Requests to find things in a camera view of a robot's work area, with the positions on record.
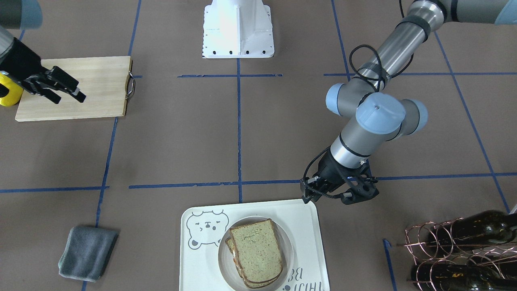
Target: metal handle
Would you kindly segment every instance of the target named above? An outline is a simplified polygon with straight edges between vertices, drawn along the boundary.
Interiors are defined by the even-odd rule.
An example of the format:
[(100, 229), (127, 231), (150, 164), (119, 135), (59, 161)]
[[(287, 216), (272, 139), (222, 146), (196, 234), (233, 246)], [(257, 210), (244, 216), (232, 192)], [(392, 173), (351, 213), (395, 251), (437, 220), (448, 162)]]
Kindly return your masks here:
[(129, 101), (129, 99), (131, 99), (134, 95), (134, 89), (135, 89), (135, 86), (136, 86), (136, 81), (134, 79), (134, 76), (133, 74), (131, 73), (131, 71), (129, 71), (129, 80), (128, 80), (128, 88), (129, 88), (129, 81), (131, 81), (131, 90), (127, 91), (126, 93), (126, 101)]

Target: bear face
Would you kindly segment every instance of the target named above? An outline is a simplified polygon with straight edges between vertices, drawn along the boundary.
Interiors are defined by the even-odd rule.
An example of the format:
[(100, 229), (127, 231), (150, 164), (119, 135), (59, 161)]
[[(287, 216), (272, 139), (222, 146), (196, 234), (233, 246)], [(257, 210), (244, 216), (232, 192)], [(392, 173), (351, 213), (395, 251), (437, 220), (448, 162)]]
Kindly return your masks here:
[(192, 213), (187, 219), (190, 239), (189, 248), (197, 250), (202, 244), (215, 244), (219, 246), (221, 238), (228, 228), (228, 216), (221, 211), (203, 211), (201, 214)]

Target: bread slice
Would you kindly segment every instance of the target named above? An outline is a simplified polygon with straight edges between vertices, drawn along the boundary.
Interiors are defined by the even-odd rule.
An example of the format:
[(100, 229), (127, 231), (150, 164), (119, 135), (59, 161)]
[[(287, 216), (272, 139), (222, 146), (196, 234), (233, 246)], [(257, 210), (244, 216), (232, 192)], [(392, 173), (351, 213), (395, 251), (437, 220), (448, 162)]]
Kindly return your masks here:
[(283, 269), (282, 254), (271, 219), (230, 228), (230, 236), (245, 283), (267, 283), (278, 278)]
[[(237, 260), (235, 259), (235, 245), (233, 244), (233, 240), (232, 240), (232, 238), (228, 238), (224, 242), (228, 246), (230, 253), (232, 253), (233, 262), (235, 263), (235, 268), (237, 269), (237, 273), (239, 274), (239, 276), (242, 278), (242, 272), (240, 270), (239, 264), (237, 263)], [(258, 283), (258, 284), (248, 282), (244, 278), (243, 278), (243, 281), (244, 281), (244, 284), (246, 285), (246, 287), (251, 288), (251, 289), (257, 289), (257, 288), (262, 288), (262, 287), (265, 287), (265, 286), (273, 283), (274, 281), (276, 281), (277, 278), (278, 277), (274, 278), (271, 281), (264, 282), (264, 283)]]

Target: gray cloth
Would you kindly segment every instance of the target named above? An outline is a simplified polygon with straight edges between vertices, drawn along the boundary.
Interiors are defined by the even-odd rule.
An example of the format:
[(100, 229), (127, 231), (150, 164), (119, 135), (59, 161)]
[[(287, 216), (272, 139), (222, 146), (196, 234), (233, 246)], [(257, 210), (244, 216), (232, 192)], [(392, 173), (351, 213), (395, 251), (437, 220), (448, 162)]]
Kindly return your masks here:
[(111, 230), (77, 226), (68, 235), (59, 274), (65, 278), (97, 281), (108, 264), (118, 233)]

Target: bottle neck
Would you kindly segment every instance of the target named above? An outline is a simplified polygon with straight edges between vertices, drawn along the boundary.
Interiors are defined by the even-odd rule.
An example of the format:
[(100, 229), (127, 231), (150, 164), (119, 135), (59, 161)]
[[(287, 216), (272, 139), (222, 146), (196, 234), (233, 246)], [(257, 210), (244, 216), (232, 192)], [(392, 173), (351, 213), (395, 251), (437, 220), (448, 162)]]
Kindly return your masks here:
[(511, 230), (517, 229), (517, 213), (510, 214), (505, 217), (506, 224), (510, 227)]
[(493, 291), (517, 291), (517, 280), (491, 278)]

